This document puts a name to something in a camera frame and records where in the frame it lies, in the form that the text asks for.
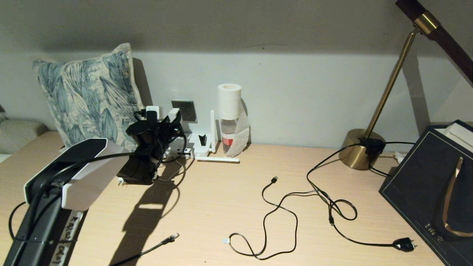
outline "white wall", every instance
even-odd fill
[[[195,102],[193,131],[208,128],[218,84],[241,84],[255,143],[339,147],[348,130],[367,126],[412,28],[391,1],[49,2],[1,9],[0,56],[8,64],[0,66],[0,104],[9,117],[54,128],[34,58],[86,59],[131,42],[153,104]],[[423,4],[471,56],[473,33],[464,29],[472,4]],[[412,102],[423,103],[428,112],[420,116],[431,121],[455,119],[446,103],[462,78],[438,45],[416,37],[406,67],[418,71],[407,77],[414,85],[400,74],[375,128],[387,140],[417,139]],[[412,86],[423,90],[418,99]]]
[[[464,79],[460,79],[445,103],[434,114],[434,122],[450,122],[454,119],[473,121],[473,91]]]

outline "desk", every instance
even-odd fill
[[[61,146],[59,135],[47,132],[0,164],[1,261],[11,245],[9,214],[24,201],[23,184],[58,156]],[[273,176],[279,177],[266,191],[272,202],[278,202],[289,192],[311,190],[306,172],[332,152],[331,149],[251,144],[239,156],[240,164],[188,160],[189,168],[178,189],[161,183],[118,186],[114,180],[90,208],[70,265],[108,265],[112,260],[116,262],[149,249],[175,232],[181,236],[174,243],[126,265],[443,265],[378,193],[384,178],[370,171],[350,169],[339,161],[311,175],[331,198],[347,199],[358,209],[359,217],[353,222],[335,214],[337,227],[345,235],[364,242],[391,243],[410,237],[418,245],[413,252],[366,247],[345,240],[330,226],[327,207],[315,196],[290,197],[283,204],[299,218],[298,245],[294,252],[258,261],[238,255],[222,243],[230,233],[240,232],[259,251],[263,245],[263,216],[273,209],[262,200],[262,188]],[[222,156],[221,153],[220,149],[216,156]],[[167,173],[176,170],[178,165],[172,164],[165,170]],[[388,171],[395,165],[393,159],[380,158],[376,167]],[[175,177],[174,183],[182,176]],[[25,212],[26,207],[17,211],[15,231]],[[265,254],[291,249],[294,226],[294,217],[285,211],[270,216]],[[248,251],[241,239],[232,240],[237,249]]]

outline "wall socket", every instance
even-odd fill
[[[181,110],[181,116],[183,121],[197,121],[197,115],[195,114],[194,101],[171,101],[173,108],[179,108]]]

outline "gray cushion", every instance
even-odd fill
[[[0,122],[0,153],[12,154],[46,132],[40,122],[3,120]]]

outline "plastic bottle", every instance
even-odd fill
[[[220,130],[222,131],[222,145],[224,153],[230,149],[233,139],[235,137],[235,130],[237,128],[238,119],[220,121]]]

